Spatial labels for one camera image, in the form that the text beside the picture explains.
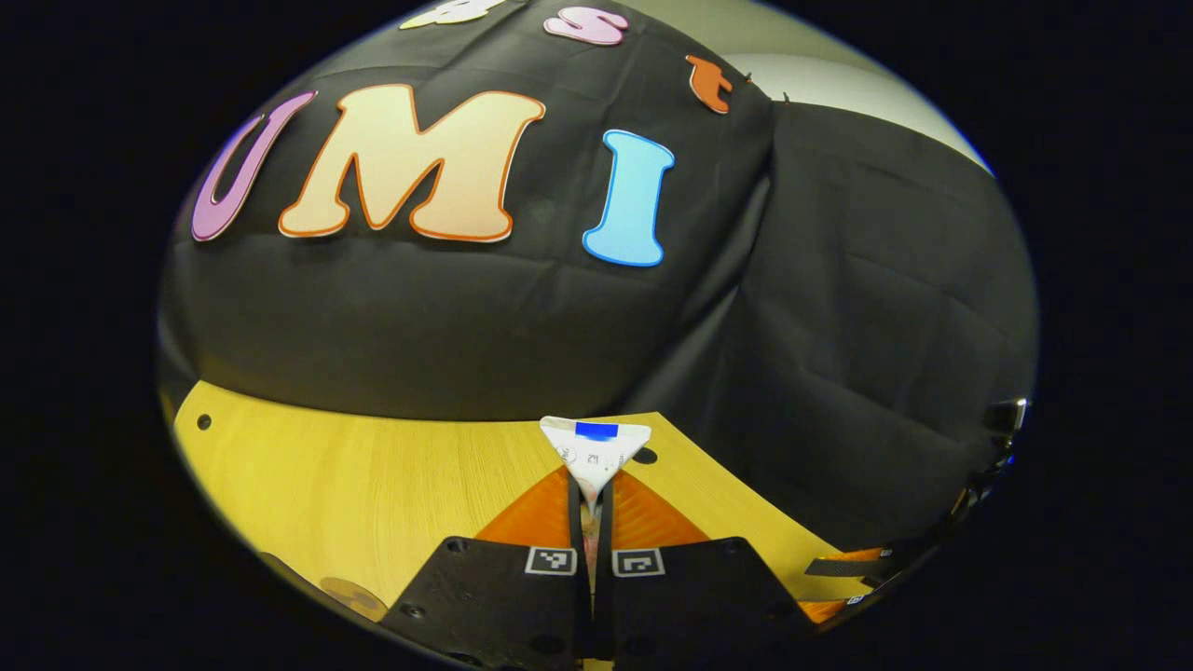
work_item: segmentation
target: black cloth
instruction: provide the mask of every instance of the black cloth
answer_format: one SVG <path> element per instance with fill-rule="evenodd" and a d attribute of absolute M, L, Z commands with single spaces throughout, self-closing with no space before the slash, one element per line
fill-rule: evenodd
<path fill-rule="evenodd" d="M 738 478 L 843 549 L 915 536 L 994 456 L 987 405 L 1031 396 L 1038 306 L 997 181 L 913 130 L 769 100 L 697 42 L 612 2 L 616 47 L 549 35 L 503 2 L 490 17 L 390 26 L 296 79 L 260 110 L 317 88 L 220 238 L 179 213 L 161 302 L 174 405 L 205 380 L 327 411 L 531 420 L 660 411 Z M 727 115 L 688 86 L 692 54 L 722 67 Z M 543 101 L 521 136 L 492 245 L 432 240 L 363 218 L 290 239 L 298 197 L 339 118 L 379 84 L 414 88 L 421 128 L 483 91 Z M 675 154 L 653 267 L 588 254 L 612 154 L 608 129 Z M 252 137 L 225 170 L 227 190 Z"/>

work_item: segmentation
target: letter i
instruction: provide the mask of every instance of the letter i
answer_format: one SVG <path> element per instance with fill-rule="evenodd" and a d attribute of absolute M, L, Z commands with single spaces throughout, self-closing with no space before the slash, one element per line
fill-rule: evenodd
<path fill-rule="evenodd" d="M 655 217 L 663 172 L 675 165 L 667 147 L 625 130 L 605 131 L 613 170 L 600 224 L 585 233 L 589 254 L 620 265 L 651 266 L 663 260 Z"/>

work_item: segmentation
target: wooden tabletop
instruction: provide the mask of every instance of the wooden tabletop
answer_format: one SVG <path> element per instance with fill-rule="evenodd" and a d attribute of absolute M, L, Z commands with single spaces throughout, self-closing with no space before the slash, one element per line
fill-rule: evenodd
<path fill-rule="evenodd" d="M 801 601 L 871 590 L 804 575 L 836 554 L 659 413 L 587 418 L 651 427 L 651 464 L 625 470 L 711 538 L 742 536 Z M 298 408 L 199 382 L 174 420 L 211 505 L 242 540 L 314 585 L 346 580 L 397 601 L 446 536 L 475 536 L 561 464 L 538 421 L 422 421 Z"/>

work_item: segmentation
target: purple letter u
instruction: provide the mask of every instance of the purple letter u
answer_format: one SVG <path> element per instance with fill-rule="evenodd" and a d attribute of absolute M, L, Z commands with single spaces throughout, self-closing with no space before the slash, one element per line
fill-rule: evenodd
<path fill-rule="evenodd" d="M 231 158 L 233 152 L 236 147 L 240 147 L 241 141 L 245 136 L 252 133 L 256 124 L 261 123 L 262 117 L 256 117 L 255 119 L 246 123 L 236 135 L 224 144 L 223 152 L 220 158 L 216 159 L 216 165 L 211 166 L 211 172 L 208 173 L 206 181 L 203 183 L 203 189 L 199 189 L 199 198 L 194 203 L 194 214 L 191 216 L 191 235 L 198 241 L 211 240 L 216 235 L 220 235 L 228 228 L 231 220 L 236 218 L 236 214 L 240 211 L 241 205 L 245 204 L 245 198 L 248 196 L 248 190 L 253 187 L 253 180 L 256 179 L 256 173 L 261 170 L 261 162 L 265 160 L 265 154 L 270 152 L 270 147 L 273 146 L 273 141 L 278 138 L 278 134 L 285 128 L 286 122 L 290 117 L 295 115 L 298 110 L 303 109 L 307 103 L 310 103 L 315 98 L 316 92 L 310 91 L 298 96 L 297 98 L 291 98 L 285 103 L 278 105 L 273 112 L 270 113 L 270 122 L 265 124 L 265 130 L 253 143 L 253 148 L 249 149 L 248 156 L 245 158 L 245 165 L 240 166 L 240 172 L 236 173 L 236 181 L 233 183 L 231 189 L 224 195 L 223 199 L 218 203 L 216 202 L 216 184 L 220 178 L 223 177 L 224 167 L 228 165 L 228 159 Z"/>

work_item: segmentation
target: letter m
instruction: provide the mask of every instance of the letter m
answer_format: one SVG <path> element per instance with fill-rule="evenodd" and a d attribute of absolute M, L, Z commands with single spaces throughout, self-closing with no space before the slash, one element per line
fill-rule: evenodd
<path fill-rule="evenodd" d="M 373 86 L 340 99 L 340 121 L 323 143 L 298 201 L 278 218 L 292 238 L 330 235 L 348 221 L 340 199 L 354 165 L 365 221 L 382 229 L 435 167 L 431 197 L 410 213 L 428 238 L 496 242 L 513 217 L 502 208 L 506 179 L 523 130 L 546 107 L 525 96 L 488 91 L 474 96 L 426 130 L 419 129 L 414 91 L 404 84 Z"/>

